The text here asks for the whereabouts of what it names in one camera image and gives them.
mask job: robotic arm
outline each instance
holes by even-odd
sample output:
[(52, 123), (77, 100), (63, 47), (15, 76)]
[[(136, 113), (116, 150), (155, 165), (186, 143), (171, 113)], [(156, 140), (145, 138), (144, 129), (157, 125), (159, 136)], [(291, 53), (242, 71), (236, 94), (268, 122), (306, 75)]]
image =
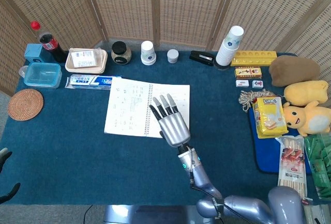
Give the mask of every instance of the robotic arm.
[(178, 158), (190, 178), (190, 187), (206, 194), (206, 197), (196, 204), (201, 216), (205, 218), (238, 216), (248, 223), (250, 223), (248, 220), (265, 224), (304, 223), (300, 196), (290, 187), (279, 186), (269, 192), (272, 212), (259, 199), (239, 196), (229, 196), (224, 199), (210, 182), (194, 147), (189, 145), (190, 132), (174, 100), (169, 94), (167, 98), (170, 105), (163, 95), (160, 96), (167, 114), (156, 98), (153, 100), (161, 115), (152, 105), (149, 107), (160, 124), (162, 137), (170, 146), (177, 147)]

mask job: yellow snack bag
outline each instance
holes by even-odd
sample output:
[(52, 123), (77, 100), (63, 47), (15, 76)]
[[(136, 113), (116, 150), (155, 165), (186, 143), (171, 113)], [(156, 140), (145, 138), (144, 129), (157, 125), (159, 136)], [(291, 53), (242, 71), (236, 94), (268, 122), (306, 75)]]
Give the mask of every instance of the yellow snack bag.
[(253, 109), (259, 139), (276, 138), (288, 132), (280, 97), (256, 98)]

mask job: stack of paper cups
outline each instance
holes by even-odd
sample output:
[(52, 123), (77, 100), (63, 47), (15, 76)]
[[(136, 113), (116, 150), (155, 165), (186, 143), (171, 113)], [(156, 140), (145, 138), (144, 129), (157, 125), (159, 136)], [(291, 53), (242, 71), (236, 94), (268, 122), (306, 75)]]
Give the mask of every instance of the stack of paper cups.
[(233, 26), (230, 29), (214, 60), (216, 67), (219, 69), (227, 69), (230, 66), (231, 60), (239, 48), (243, 35), (244, 29), (241, 26)]
[(141, 43), (141, 62), (144, 65), (152, 65), (156, 61), (156, 54), (153, 43), (149, 40)]

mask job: brown plush toy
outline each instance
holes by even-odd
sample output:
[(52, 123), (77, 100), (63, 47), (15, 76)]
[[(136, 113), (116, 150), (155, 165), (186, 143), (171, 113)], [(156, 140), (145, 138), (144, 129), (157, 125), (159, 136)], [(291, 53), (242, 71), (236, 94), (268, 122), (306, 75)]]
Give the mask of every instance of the brown plush toy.
[(279, 56), (269, 67), (272, 85), (277, 87), (293, 83), (317, 80), (320, 66), (315, 61), (305, 57)]

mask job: woven wicker screen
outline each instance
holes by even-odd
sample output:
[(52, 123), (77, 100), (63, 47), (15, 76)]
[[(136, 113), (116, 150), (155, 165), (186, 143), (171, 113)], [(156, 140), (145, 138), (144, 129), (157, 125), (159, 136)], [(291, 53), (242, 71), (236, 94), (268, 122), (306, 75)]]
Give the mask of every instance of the woven wicker screen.
[(160, 40), (206, 47), (221, 0), (160, 0)]
[(24, 64), (24, 51), (32, 38), (16, 19), (0, 4), (0, 90), (13, 95)]
[(232, 25), (244, 30), (243, 50), (272, 50), (316, 0), (231, 0), (214, 45), (218, 50)]
[(153, 40), (152, 0), (96, 0), (111, 37)]
[(38, 20), (61, 47), (89, 48), (102, 37), (87, 0), (12, 0), (29, 21)]
[[(331, 4), (289, 47), (288, 51), (315, 60), (321, 66), (320, 79), (331, 85)], [(328, 89), (331, 107), (331, 87)]]

